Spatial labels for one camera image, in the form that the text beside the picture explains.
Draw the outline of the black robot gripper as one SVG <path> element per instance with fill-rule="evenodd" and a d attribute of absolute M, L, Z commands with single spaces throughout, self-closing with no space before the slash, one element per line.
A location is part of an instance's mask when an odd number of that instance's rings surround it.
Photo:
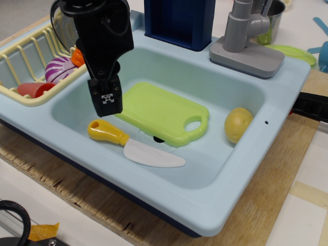
<path fill-rule="evenodd" d="M 97 115 L 121 113 L 117 59 L 134 48 L 128 2 L 54 1 L 51 24 L 66 50 L 77 47 L 82 52 L 92 78 L 88 87 Z"/>

